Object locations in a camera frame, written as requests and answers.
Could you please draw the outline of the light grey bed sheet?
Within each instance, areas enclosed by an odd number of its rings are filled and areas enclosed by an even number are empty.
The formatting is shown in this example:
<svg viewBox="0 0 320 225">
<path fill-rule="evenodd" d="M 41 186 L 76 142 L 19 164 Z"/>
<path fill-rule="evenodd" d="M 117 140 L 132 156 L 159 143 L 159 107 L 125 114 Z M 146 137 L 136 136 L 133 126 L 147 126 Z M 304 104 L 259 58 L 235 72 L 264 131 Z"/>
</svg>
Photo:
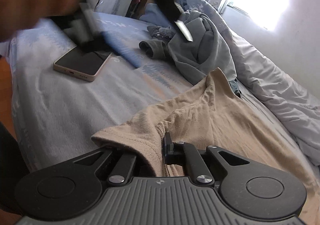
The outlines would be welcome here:
<svg viewBox="0 0 320 225">
<path fill-rule="evenodd" d="M 56 72 L 53 63 L 74 45 L 50 20 L 40 21 L 34 29 L 1 43 L 1 55 L 12 73 L 14 127 L 31 170 L 94 150 L 91 135 L 97 131 L 122 124 L 148 105 L 191 87 L 174 66 L 149 59 L 139 49 L 139 43 L 150 38 L 146 22 L 103 13 L 97 18 L 105 30 L 117 35 L 139 56 L 140 68 L 112 56 L 93 82 Z M 264 122 L 297 144 L 240 80 L 239 88 L 244 101 Z M 314 169 L 318 166 L 304 156 Z"/>
</svg>

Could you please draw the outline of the smartphone with beige case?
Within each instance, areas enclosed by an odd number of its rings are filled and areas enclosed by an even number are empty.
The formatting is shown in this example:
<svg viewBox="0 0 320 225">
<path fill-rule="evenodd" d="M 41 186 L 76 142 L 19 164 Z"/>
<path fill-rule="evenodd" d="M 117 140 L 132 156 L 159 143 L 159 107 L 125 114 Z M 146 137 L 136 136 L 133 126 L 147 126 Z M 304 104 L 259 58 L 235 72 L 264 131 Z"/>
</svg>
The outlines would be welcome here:
<svg viewBox="0 0 320 225">
<path fill-rule="evenodd" d="M 74 47 L 53 63 L 53 70 L 93 82 L 111 54 L 111 48 L 84 53 L 78 47 Z"/>
</svg>

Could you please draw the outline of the grey-green hoodie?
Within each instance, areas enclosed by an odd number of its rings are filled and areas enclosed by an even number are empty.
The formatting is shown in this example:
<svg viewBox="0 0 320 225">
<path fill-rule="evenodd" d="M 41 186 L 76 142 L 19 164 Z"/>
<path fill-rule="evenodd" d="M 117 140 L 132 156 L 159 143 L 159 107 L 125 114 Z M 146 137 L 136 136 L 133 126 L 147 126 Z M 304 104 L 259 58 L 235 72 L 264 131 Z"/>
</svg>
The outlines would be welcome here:
<svg viewBox="0 0 320 225">
<path fill-rule="evenodd" d="M 147 27 L 151 40 L 139 43 L 150 59 L 170 61 L 192 85 L 196 85 L 212 70 L 219 68 L 232 88 L 236 88 L 237 74 L 229 46 L 211 19 L 199 12 L 187 10 L 182 21 L 193 41 L 187 42 L 174 34 L 172 27 Z"/>
</svg>

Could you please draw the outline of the light grey rolled duvet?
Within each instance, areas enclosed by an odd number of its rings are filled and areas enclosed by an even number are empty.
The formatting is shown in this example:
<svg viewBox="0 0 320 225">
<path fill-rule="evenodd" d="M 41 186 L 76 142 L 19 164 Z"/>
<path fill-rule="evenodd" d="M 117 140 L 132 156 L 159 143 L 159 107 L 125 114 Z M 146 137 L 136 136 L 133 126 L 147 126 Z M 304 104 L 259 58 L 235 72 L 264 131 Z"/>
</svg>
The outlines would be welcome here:
<svg viewBox="0 0 320 225">
<path fill-rule="evenodd" d="M 295 137 L 302 153 L 319 165 L 319 100 L 236 34 L 205 0 L 177 0 L 184 10 L 206 14 L 229 46 L 240 82 Z"/>
</svg>

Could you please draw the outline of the tan t-shirt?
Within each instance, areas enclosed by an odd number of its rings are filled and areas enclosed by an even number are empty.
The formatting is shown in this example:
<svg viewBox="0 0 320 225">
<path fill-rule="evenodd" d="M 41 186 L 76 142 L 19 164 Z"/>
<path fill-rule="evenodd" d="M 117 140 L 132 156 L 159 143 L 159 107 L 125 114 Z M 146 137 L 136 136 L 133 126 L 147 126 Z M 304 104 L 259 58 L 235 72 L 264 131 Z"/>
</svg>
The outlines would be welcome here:
<svg viewBox="0 0 320 225">
<path fill-rule="evenodd" d="M 162 142 L 170 133 L 204 150 L 219 146 L 254 161 L 290 172 L 306 187 L 300 217 L 319 224 L 319 176 L 297 144 L 274 130 L 231 90 L 219 69 L 176 98 L 148 106 L 131 120 L 92 136 L 98 146 L 118 145 L 138 152 L 156 176 L 181 176 L 182 168 L 166 165 Z"/>
</svg>

